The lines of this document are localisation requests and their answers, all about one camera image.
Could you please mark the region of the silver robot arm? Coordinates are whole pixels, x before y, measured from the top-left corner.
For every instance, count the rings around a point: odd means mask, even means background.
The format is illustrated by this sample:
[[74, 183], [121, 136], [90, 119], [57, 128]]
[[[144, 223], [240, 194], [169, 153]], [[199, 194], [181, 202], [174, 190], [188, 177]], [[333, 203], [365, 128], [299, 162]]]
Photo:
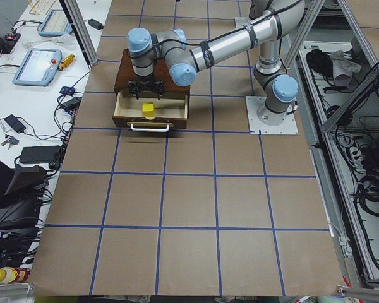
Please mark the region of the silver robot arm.
[[254, 72], [267, 94], [265, 108], [274, 114], [285, 114], [296, 98], [298, 84], [280, 72], [280, 44], [282, 37], [301, 21], [303, 13], [304, 1], [253, 1], [246, 23], [192, 49], [187, 47], [182, 29], [150, 33], [146, 28], [133, 28], [127, 41], [136, 79], [129, 82], [129, 92], [136, 97], [142, 91], [154, 92], [158, 97], [164, 94], [163, 84], [154, 79], [154, 66], [159, 59], [165, 61], [177, 86], [189, 86], [198, 72], [259, 47]]

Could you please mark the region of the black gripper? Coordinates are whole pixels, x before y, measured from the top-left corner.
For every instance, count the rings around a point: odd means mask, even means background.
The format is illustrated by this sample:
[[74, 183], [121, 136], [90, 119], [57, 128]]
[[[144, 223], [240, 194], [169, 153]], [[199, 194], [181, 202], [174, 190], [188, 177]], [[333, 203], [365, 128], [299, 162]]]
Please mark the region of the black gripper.
[[157, 100], [161, 100], [165, 94], [165, 86], [163, 81], [155, 81], [153, 76], [144, 80], [129, 80], [128, 91], [135, 95], [136, 99], [140, 99], [140, 92], [153, 92], [157, 95]]

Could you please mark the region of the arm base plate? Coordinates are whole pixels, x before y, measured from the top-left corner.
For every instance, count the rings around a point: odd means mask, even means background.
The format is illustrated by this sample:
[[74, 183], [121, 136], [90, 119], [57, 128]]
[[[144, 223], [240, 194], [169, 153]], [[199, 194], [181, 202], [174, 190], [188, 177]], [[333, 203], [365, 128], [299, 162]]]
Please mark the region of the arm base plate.
[[270, 112], [265, 106], [266, 97], [246, 96], [248, 125], [251, 134], [298, 135], [292, 106], [280, 114]]

